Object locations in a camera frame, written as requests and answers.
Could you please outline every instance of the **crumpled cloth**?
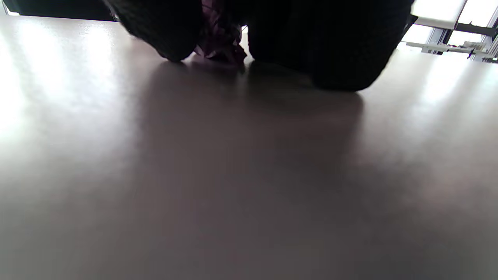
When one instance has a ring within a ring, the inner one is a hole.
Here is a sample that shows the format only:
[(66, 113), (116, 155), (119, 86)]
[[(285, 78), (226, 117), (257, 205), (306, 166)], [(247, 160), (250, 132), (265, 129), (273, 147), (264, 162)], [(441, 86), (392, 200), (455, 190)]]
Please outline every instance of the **crumpled cloth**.
[(194, 52), (203, 57), (243, 65), (242, 29), (225, 9), (226, 0), (202, 0), (204, 24)]

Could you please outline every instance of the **desk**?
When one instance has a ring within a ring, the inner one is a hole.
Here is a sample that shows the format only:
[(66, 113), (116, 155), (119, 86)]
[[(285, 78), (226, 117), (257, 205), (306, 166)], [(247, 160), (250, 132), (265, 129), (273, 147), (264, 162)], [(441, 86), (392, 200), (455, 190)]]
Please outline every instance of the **desk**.
[(397, 52), (323, 92), (0, 19), (3, 280), (492, 280), (498, 67)]

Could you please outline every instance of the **window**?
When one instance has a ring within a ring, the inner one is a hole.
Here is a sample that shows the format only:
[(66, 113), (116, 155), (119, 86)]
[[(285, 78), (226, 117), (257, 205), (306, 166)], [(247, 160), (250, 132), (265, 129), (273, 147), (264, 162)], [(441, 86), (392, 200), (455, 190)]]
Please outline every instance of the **window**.
[(492, 27), (496, 20), (494, 15), (497, 7), (498, 0), (468, 0), (458, 22)]
[(429, 41), (434, 28), (414, 24), (403, 37), (404, 42), (425, 44)]
[(450, 40), (448, 41), (448, 44), (455, 45), (455, 46), (461, 46), (464, 44), (465, 41), (482, 42), (485, 37), (486, 36), (481, 35), (481, 34), (467, 33), (467, 32), (461, 32), (461, 31), (453, 31), (453, 33), (451, 34)]

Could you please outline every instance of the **black fabric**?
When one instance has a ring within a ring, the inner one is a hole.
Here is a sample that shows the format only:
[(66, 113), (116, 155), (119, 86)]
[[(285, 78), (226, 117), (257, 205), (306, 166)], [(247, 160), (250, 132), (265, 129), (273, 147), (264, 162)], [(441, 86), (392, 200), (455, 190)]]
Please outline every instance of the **black fabric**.
[(114, 20), (101, 0), (3, 0), (21, 15)]
[[(202, 25), (200, 0), (108, 0), (131, 34), (163, 57), (194, 50)], [(256, 60), (310, 74), (322, 88), (370, 86), (400, 42), (413, 0), (233, 0), (228, 10), (249, 26)]]

